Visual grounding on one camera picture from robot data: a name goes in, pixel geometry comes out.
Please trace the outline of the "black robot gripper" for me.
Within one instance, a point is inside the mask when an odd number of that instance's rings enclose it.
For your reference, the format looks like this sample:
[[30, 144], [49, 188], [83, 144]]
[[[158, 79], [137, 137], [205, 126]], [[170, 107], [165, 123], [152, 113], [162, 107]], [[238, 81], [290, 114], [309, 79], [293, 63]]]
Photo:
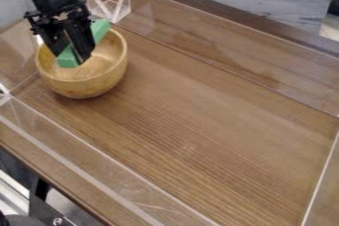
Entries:
[[41, 36], [55, 57], [71, 42], [75, 62], [81, 65], [94, 48], [85, 0], [67, 0], [55, 6], [41, 2], [33, 11], [25, 12], [23, 18], [29, 22], [33, 35]]

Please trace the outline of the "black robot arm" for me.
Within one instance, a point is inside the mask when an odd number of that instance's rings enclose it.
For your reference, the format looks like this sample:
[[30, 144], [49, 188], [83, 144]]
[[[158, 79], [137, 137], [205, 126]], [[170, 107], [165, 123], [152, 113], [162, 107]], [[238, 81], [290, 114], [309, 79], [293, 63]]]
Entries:
[[77, 67], [94, 48], [85, 0], [31, 0], [35, 10], [23, 18], [39, 36], [61, 67]]

